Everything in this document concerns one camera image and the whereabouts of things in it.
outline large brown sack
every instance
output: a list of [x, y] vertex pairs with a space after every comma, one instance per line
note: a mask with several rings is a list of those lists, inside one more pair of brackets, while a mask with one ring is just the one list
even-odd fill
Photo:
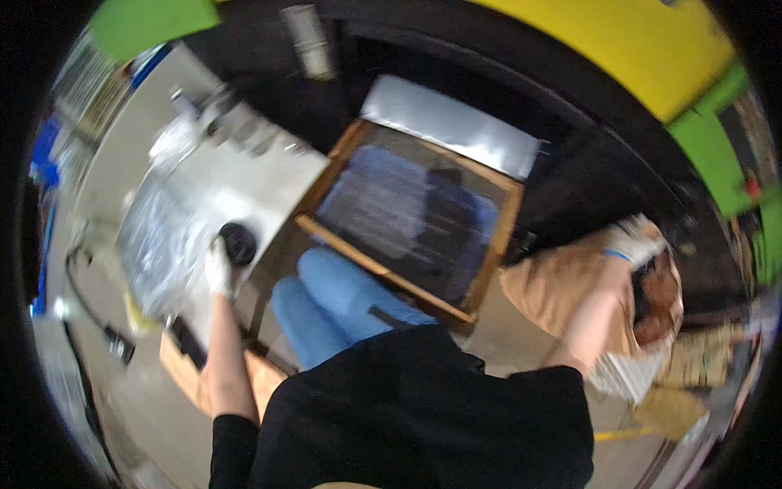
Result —
[[[660, 233], [652, 223], [645, 232], [650, 236]], [[541, 251], [503, 270], [500, 284], [505, 296], [543, 331], [560, 337], [576, 306], [597, 284], [604, 269], [603, 249], [607, 240], [606, 230], [601, 230], [570, 245]], [[670, 249], [655, 260], [656, 268], [661, 270], [660, 282], [668, 285], [660, 293], [655, 290], [659, 289], [655, 281], [644, 284], [652, 295], [647, 295], [647, 299], [655, 313], [644, 317], [643, 324], [633, 334], [635, 304], [633, 287], [628, 281], [621, 305], [612, 315], [606, 351], [638, 356], [670, 347], [676, 338], [684, 311], [681, 278]]]

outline person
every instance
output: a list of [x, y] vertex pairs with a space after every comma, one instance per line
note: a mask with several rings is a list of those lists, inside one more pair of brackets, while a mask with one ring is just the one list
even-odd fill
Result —
[[216, 414], [210, 487], [310, 489], [583, 487], [594, 435], [583, 391], [634, 268], [663, 247], [643, 216], [610, 231], [605, 265], [538, 370], [501, 379], [447, 329], [332, 251], [299, 260], [271, 306], [303, 372], [272, 394], [260, 422], [239, 329], [232, 270], [217, 239], [208, 390]]

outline wooden box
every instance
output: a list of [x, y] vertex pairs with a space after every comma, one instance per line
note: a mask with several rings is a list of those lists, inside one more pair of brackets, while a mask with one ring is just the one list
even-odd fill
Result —
[[369, 270], [381, 279], [399, 286], [401, 289], [416, 296], [419, 300], [423, 300], [436, 309], [445, 311], [450, 316], [453, 316], [464, 323], [472, 324], [478, 318], [478, 310], [486, 295], [486, 289], [508, 246], [508, 240], [513, 231], [518, 209], [521, 205], [523, 186], [517, 181], [492, 170], [491, 168], [483, 166], [474, 160], [470, 160], [469, 158], [458, 155], [440, 146], [433, 145], [422, 139], [416, 139], [418, 143], [425, 148], [434, 153], [438, 153], [440, 156], [445, 156], [459, 166], [478, 175], [480, 178], [487, 180], [490, 184], [497, 187], [502, 194], [501, 202], [497, 205], [497, 222], [493, 230], [491, 241], [486, 246], [482, 263], [470, 283], [464, 299], [458, 307], [455, 307], [421, 287], [416, 286], [414, 283], [400, 277], [394, 270], [389, 270], [366, 254], [361, 253], [355, 247], [318, 224], [315, 220], [315, 212], [321, 205], [323, 199], [328, 195], [328, 191], [331, 189], [332, 185], [345, 169], [346, 163], [353, 154], [353, 151], [355, 151], [365, 140], [370, 131], [377, 128], [381, 128], [385, 131], [392, 131], [391, 129], [378, 126], [377, 124], [363, 119], [353, 122], [345, 130], [340, 140], [328, 154], [330, 164], [302, 198], [301, 203], [297, 208], [296, 223], [305, 232], [318, 236], [334, 250], [338, 251], [343, 256], [348, 257], [350, 260]]

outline black round object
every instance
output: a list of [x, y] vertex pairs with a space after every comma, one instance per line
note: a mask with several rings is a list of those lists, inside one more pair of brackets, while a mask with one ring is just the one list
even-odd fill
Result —
[[253, 261], [258, 250], [255, 235], [238, 222], [227, 222], [220, 228], [220, 236], [225, 239], [225, 250], [234, 267], [244, 267]]

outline forearm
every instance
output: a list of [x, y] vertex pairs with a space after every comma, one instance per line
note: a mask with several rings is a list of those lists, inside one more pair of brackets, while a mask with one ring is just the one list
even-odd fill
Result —
[[621, 307], [631, 270], [627, 260], [606, 259], [595, 289], [576, 308], [559, 342], [543, 361], [544, 367], [568, 365], [584, 377], [589, 375], [605, 349], [612, 316]]
[[220, 294], [213, 294], [212, 297], [207, 387], [213, 413], [215, 416], [235, 414], [258, 422], [233, 304]]

